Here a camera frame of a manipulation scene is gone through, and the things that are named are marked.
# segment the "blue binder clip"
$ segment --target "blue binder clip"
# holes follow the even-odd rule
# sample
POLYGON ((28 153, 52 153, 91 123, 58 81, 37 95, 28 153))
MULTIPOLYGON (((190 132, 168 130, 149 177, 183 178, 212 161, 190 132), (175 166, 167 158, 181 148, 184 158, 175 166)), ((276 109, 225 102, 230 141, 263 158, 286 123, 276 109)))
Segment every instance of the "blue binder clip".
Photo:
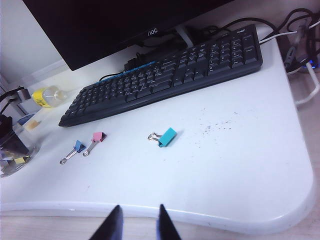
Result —
POLYGON ((75 155, 76 153, 80 153, 85 148, 86 146, 83 145, 79 140, 77 140, 75 146, 73 147, 73 150, 67 156, 61 159, 60 164, 65 164, 73 155, 75 155))
POLYGON ((162 148, 162 147, 166 147, 172 141, 172 139, 175 138, 176 135, 177 135, 176 131, 170 127, 163 135, 158 135, 154 132, 151 133, 148 136, 148 140, 158 141, 158 146, 162 148))

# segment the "computer monitor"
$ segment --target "computer monitor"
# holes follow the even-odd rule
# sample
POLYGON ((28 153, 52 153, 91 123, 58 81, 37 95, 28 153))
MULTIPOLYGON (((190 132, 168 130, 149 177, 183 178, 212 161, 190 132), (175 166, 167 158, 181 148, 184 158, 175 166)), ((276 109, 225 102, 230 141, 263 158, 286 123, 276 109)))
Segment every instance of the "computer monitor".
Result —
POLYGON ((231 0, 23 0, 71 70, 231 0))

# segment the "plastic bottle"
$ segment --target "plastic bottle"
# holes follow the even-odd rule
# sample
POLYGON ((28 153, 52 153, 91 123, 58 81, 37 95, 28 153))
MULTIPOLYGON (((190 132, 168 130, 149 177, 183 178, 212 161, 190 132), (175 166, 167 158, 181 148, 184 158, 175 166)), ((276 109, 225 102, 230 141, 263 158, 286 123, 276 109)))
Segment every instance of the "plastic bottle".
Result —
POLYGON ((40 106, 51 108, 63 103, 67 98, 67 94, 56 86, 49 86, 35 91, 32 94, 32 98, 40 106))

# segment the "aoc logo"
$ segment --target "aoc logo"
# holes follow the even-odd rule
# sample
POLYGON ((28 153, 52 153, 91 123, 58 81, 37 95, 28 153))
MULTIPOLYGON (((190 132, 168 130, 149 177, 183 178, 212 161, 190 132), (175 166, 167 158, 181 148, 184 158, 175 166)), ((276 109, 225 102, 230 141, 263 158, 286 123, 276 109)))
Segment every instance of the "aoc logo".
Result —
POLYGON ((148 31, 148 36, 151 36, 153 34, 156 34, 158 32, 158 29, 154 28, 148 31))

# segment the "clear container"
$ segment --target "clear container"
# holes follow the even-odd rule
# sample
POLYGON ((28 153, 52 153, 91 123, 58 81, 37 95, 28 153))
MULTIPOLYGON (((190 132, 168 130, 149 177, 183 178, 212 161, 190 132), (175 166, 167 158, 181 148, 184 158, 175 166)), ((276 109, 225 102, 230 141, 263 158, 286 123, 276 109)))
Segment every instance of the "clear container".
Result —
POLYGON ((0 142, 0 177, 7 177, 24 167, 38 153, 40 145, 20 124, 13 126, 0 142))
POLYGON ((38 89, 32 94, 33 100, 42 107, 57 107, 67 99, 67 93, 56 86, 38 89))

